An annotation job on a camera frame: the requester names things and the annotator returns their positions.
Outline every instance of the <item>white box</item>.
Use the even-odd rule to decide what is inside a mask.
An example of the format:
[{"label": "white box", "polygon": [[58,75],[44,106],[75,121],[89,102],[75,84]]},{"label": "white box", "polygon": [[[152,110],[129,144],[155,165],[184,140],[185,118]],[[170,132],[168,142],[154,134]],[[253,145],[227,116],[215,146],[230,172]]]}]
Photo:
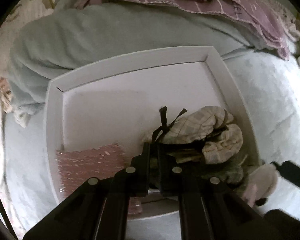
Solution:
[{"label": "white box", "polygon": [[128,156],[139,155],[144,133],[161,125],[158,110],[162,106],[167,106],[168,122],[183,108],[191,114],[203,106],[224,107],[242,130],[248,161],[259,164],[245,102],[214,47],[140,51],[101,60],[50,81],[45,134],[56,202],[61,198],[57,150],[119,143]]}]

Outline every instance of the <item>black ribbon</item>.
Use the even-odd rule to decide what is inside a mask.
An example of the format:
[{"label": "black ribbon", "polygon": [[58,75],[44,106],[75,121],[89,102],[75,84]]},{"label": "black ribbon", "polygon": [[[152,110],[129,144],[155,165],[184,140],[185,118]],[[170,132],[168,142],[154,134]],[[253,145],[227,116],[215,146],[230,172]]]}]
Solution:
[{"label": "black ribbon", "polygon": [[183,108],[183,110],[178,114],[178,116],[174,119],[172,123],[167,125],[167,120],[166,120],[166,111],[167,107],[162,107],[160,109],[160,118],[161,118],[161,126],[155,130],[152,134],[152,143],[160,142],[162,138],[170,131],[171,127],[174,125],[176,119],[178,119],[181,115],[187,112],[186,109]]}]

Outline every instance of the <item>silver screw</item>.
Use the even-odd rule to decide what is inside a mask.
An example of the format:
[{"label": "silver screw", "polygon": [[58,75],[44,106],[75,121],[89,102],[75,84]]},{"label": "silver screw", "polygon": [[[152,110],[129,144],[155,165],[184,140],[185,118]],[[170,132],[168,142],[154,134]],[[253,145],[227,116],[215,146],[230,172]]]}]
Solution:
[{"label": "silver screw", "polygon": [[172,169],[172,171],[173,171],[174,173],[181,173],[181,172],[182,172],[182,169],[181,169],[180,167],[174,167],[174,168]]},{"label": "silver screw", "polygon": [[90,178],[88,180],[89,185],[96,185],[96,184],[98,184],[98,182],[99,182],[99,180],[97,178],[94,178],[94,177]]},{"label": "silver screw", "polygon": [[128,167],[126,168],[126,173],[134,173],[136,171],[136,168],[135,167]]},{"label": "silver screw", "polygon": [[220,180],[217,177],[212,177],[210,178],[210,182],[214,185],[218,185],[220,183]]}]

